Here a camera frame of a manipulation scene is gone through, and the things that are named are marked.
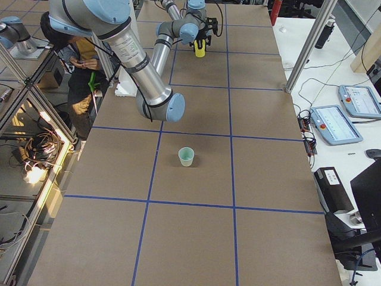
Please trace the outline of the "yellow cup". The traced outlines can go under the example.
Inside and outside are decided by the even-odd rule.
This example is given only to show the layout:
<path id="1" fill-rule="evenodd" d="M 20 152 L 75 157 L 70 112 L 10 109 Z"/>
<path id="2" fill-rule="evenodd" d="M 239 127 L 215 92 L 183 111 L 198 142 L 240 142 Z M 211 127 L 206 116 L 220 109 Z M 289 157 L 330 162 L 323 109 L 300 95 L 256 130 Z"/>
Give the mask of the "yellow cup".
<path id="1" fill-rule="evenodd" d="M 204 50 L 197 49 L 197 40 L 194 41 L 194 51 L 195 51 L 195 56 L 197 58 L 202 58 L 205 56 L 205 49 Z"/>

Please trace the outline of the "pale green cup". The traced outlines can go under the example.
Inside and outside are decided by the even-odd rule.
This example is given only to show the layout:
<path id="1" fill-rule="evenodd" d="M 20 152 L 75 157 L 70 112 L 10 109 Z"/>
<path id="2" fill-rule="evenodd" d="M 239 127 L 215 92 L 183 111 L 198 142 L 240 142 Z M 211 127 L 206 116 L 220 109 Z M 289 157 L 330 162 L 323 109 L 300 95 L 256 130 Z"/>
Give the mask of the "pale green cup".
<path id="1" fill-rule="evenodd" d="M 193 163 L 195 152 L 191 147 L 183 147 L 178 152 L 180 163 L 184 167 L 190 167 Z"/>

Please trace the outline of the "seated person dark jacket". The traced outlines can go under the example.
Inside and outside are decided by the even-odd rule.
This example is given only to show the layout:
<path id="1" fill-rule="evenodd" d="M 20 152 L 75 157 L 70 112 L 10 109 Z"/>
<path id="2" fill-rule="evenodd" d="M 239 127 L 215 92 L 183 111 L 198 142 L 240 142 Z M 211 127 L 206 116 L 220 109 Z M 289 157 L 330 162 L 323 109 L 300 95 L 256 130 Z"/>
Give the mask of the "seated person dark jacket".
<path id="1" fill-rule="evenodd" d="M 67 64 L 74 66 L 68 81 L 68 113 L 80 140 L 87 140 L 92 128 L 90 108 L 92 93 L 88 85 L 92 74 L 95 75 L 97 88 L 104 94 L 109 84 L 102 64 L 93 44 L 86 38 L 58 32 L 51 27 L 49 12 L 42 14 L 40 27 L 47 40 L 53 44 Z"/>

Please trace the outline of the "black water bottle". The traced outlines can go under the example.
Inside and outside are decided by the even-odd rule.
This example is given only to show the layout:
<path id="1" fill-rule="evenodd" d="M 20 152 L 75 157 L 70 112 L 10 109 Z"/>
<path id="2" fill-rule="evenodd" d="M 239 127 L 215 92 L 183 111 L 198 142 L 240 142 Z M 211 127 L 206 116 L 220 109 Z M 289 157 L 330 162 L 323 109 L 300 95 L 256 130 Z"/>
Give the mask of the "black water bottle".
<path id="1" fill-rule="evenodd" d="M 327 42 L 329 36 L 333 32 L 335 26 L 335 20 L 330 19 L 327 21 L 326 25 L 324 26 L 323 30 L 321 31 L 321 34 L 315 44 L 315 48 L 322 49 L 324 47 L 324 44 Z"/>

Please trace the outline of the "near blue teach pendant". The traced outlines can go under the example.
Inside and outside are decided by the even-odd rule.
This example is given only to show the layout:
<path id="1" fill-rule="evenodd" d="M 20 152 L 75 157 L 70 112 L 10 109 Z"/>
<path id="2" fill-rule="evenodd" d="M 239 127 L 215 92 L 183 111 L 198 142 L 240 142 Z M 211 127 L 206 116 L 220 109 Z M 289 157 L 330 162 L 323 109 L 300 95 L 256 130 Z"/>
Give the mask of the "near blue teach pendant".
<path id="1" fill-rule="evenodd" d="M 311 122 L 329 145 L 358 143 L 363 137 L 339 105 L 311 107 Z"/>

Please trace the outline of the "blue teach pendant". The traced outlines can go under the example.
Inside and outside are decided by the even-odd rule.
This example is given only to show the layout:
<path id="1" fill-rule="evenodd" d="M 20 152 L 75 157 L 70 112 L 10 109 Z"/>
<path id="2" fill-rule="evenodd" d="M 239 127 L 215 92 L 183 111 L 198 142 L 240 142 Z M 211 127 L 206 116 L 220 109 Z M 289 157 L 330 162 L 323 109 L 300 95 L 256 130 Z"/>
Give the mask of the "blue teach pendant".
<path id="1" fill-rule="evenodd" d="M 329 145 L 358 143 L 363 137 L 339 105 L 311 107 L 311 122 Z"/>
<path id="2" fill-rule="evenodd" d="M 368 86 L 341 85 L 339 96 L 352 117 L 380 119 L 380 104 Z"/>

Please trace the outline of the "far blue teach pendant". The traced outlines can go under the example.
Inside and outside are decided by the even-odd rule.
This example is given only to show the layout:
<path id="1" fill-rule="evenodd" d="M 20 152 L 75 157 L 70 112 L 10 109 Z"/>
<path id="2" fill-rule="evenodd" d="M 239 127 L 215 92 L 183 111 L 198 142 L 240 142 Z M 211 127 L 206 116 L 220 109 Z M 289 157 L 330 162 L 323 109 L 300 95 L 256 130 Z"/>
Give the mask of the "far blue teach pendant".
<path id="1" fill-rule="evenodd" d="M 341 85 L 339 96 L 352 117 L 380 119 L 380 104 L 368 86 Z"/>

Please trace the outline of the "black box with label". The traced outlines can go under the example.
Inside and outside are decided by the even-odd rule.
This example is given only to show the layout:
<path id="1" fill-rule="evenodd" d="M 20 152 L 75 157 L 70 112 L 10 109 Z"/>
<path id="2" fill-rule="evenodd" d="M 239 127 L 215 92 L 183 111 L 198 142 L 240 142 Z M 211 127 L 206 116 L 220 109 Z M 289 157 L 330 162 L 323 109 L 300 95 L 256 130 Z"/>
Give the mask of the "black box with label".
<path id="1" fill-rule="evenodd" d="M 326 213 L 347 214 L 354 206 L 334 167 L 321 167 L 314 172 L 320 203 Z"/>

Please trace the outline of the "black computer monitor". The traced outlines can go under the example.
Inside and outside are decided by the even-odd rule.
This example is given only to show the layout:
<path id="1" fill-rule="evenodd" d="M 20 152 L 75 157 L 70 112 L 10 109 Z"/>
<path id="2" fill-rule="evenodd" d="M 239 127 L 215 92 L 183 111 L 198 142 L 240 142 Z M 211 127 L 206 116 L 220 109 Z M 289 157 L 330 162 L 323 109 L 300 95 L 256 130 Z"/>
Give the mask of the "black computer monitor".
<path id="1" fill-rule="evenodd" d="M 355 222 L 364 224 L 366 230 L 380 230 L 380 148 L 366 150 L 369 165 L 351 181 L 351 189 L 358 211 Z"/>

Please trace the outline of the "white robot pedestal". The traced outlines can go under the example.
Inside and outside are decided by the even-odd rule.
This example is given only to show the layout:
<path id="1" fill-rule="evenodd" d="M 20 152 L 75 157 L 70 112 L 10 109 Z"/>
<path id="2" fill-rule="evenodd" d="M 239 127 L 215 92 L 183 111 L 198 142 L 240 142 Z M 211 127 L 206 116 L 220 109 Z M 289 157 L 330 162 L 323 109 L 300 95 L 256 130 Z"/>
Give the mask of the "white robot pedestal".
<path id="1" fill-rule="evenodd" d="M 138 88 L 136 87 L 133 79 L 124 69 L 120 67 L 118 71 L 118 84 L 115 89 L 117 97 L 136 97 Z"/>

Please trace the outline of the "aluminium frame post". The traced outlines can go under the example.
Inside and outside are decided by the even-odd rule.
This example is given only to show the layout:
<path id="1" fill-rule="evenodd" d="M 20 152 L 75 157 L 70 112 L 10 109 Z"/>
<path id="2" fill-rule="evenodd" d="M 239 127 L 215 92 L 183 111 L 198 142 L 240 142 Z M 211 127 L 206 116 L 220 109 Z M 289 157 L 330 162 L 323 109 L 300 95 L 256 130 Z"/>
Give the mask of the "aluminium frame post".
<path id="1" fill-rule="evenodd" d="M 336 6 L 338 0 L 324 1 L 321 6 L 320 12 L 318 13 L 317 18 L 307 36 L 307 39 L 304 43 L 304 46 L 301 49 L 301 52 L 298 56 L 298 59 L 292 69 L 291 75 L 289 76 L 288 81 L 284 87 L 284 91 L 288 94 L 291 94 L 296 82 L 298 81 L 299 76 L 301 75 L 307 60 L 323 30 L 327 21 L 329 20 L 334 7 Z"/>

